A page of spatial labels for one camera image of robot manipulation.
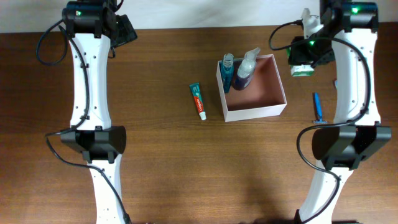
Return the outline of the green white soap bar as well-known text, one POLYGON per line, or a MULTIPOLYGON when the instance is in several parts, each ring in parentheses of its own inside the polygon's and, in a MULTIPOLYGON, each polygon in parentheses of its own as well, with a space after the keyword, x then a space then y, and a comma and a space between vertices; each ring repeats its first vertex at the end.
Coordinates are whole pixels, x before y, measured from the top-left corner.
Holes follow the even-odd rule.
POLYGON ((310 77, 314 71, 311 65, 290 65, 290 72, 293 77, 310 77))

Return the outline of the blue disposable razor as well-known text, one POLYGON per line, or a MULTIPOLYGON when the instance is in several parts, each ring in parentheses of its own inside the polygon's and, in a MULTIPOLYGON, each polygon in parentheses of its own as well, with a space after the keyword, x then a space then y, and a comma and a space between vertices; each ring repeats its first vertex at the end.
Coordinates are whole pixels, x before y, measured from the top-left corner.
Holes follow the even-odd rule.
POLYGON ((313 121, 314 124, 327 124, 328 122, 323 119, 323 111, 321 106, 321 101, 318 93, 313 94, 313 100, 316 111, 316 120, 313 121))

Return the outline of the blue foam soap dispenser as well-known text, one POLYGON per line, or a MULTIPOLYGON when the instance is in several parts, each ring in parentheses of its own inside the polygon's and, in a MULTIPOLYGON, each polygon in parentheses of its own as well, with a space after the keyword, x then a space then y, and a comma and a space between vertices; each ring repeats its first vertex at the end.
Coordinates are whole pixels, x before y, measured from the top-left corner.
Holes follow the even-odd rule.
POLYGON ((233 81, 233 87, 235 90, 245 89, 251 82, 256 68, 256 59, 261 49, 256 47, 245 53, 244 59, 242 60, 236 78, 233 81))

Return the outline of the green mouthwash bottle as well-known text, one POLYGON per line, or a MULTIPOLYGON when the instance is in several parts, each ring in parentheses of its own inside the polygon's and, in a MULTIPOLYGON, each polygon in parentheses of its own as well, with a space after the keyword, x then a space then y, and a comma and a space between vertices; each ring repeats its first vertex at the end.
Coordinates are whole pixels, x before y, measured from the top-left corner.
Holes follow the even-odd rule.
POLYGON ((234 55, 225 54, 221 61, 221 79, 223 81, 224 93, 228 93, 231 87, 231 81, 234 74, 234 55))

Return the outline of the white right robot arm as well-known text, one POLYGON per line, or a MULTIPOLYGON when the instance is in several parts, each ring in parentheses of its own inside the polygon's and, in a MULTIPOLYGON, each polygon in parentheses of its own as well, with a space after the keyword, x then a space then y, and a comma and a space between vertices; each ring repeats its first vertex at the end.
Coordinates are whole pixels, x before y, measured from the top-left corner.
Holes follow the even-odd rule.
POLYGON ((331 124, 311 127, 315 175, 294 222, 330 223, 349 176, 392 136, 381 125, 374 89, 378 8, 373 2, 321 1, 319 15, 305 9, 299 24, 303 35, 288 49, 291 73, 311 75, 335 62, 337 104, 331 124))

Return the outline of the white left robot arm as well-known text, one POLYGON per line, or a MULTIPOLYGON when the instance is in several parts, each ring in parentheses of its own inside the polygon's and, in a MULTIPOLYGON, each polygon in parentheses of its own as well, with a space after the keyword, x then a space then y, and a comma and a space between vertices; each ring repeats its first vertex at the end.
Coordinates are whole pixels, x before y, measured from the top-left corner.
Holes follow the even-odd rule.
POLYGON ((62 11, 73 55, 74 101, 62 143, 80 153, 93 181, 97 223, 130 223, 121 197, 126 129, 112 124, 107 97, 110 50, 136 38, 117 1, 70 1, 62 11))

